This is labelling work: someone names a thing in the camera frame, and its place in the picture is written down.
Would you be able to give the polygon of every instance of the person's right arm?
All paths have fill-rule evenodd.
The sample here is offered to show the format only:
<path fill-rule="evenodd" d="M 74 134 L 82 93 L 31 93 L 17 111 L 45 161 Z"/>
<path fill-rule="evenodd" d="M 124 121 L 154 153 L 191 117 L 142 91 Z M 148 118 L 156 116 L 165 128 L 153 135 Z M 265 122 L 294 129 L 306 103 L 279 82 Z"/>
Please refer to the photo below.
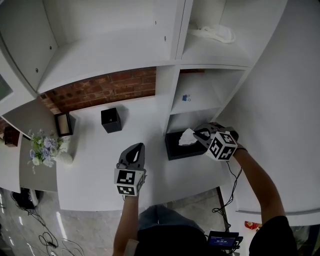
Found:
<path fill-rule="evenodd" d="M 264 169 L 243 149 L 233 154 L 242 167 L 261 207 L 262 224 L 276 216 L 286 216 L 278 190 Z"/>

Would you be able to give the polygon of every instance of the marble floor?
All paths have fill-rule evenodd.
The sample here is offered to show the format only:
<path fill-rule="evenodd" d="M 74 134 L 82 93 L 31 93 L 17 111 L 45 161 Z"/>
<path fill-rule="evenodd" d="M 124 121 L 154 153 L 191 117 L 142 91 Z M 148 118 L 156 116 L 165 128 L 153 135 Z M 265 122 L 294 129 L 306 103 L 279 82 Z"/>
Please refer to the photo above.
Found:
<path fill-rule="evenodd" d="M 12 249 L 15 256 L 45 256 L 46 247 L 41 244 L 39 235 L 45 228 L 27 212 L 20 210 L 10 191 L 0 189 L 1 234 L 6 246 L 3 250 L 10 254 Z M 181 215 L 194 220 L 206 234 L 210 230 L 224 231 L 224 221 L 220 214 L 212 213 L 212 208 L 219 207 L 219 197 L 216 189 L 188 197 L 185 199 L 168 202 L 166 206 Z M 54 234 L 58 242 L 58 248 L 52 251 L 57 256 L 71 255 L 64 248 L 62 238 L 67 238 L 79 244 L 85 256 L 111 256 L 113 242 L 121 217 L 121 210 L 116 211 L 72 211 L 61 210 L 58 194 L 44 192 L 43 198 L 37 207 L 37 212 L 45 221 L 48 229 Z M 76 245 L 65 242 L 69 250 Z"/>

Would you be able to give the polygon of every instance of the forearm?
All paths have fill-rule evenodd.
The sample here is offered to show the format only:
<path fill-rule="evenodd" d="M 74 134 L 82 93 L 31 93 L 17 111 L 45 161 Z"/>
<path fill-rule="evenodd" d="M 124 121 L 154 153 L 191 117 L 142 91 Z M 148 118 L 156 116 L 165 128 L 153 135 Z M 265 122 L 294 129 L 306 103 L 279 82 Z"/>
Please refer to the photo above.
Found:
<path fill-rule="evenodd" d="M 245 150 L 239 149 L 233 156 L 242 167 L 260 203 L 262 222 L 265 223 L 275 216 L 284 216 L 278 190 L 265 170 Z"/>
<path fill-rule="evenodd" d="M 129 239 L 138 240 L 138 208 L 139 196 L 127 196 L 123 211 L 115 233 L 113 248 L 114 255 L 125 252 Z"/>

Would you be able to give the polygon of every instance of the blue screen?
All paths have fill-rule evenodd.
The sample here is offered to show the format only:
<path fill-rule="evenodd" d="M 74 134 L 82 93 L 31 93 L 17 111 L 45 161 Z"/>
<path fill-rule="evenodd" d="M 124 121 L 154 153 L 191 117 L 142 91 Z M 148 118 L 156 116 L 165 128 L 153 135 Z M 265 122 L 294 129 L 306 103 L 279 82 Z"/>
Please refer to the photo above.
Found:
<path fill-rule="evenodd" d="M 235 238 L 234 237 L 216 237 L 211 236 L 209 245 L 210 246 L 225 246 L 231 247 L 234 244 Z"/>

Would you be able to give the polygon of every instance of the white vase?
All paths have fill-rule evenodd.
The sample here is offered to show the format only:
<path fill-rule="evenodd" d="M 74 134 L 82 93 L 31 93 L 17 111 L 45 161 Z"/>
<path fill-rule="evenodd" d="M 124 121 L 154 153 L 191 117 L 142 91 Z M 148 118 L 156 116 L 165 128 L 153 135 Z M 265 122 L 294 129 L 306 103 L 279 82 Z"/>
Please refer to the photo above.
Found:
<path fill-rule="evenodd" d="M 67 152 L 61 152 L 55 157 L 55 160 L 61 163 L 64 163 L 66 165 L 71 165 L 72 162 L 74 161 L 72 156 Z"/>

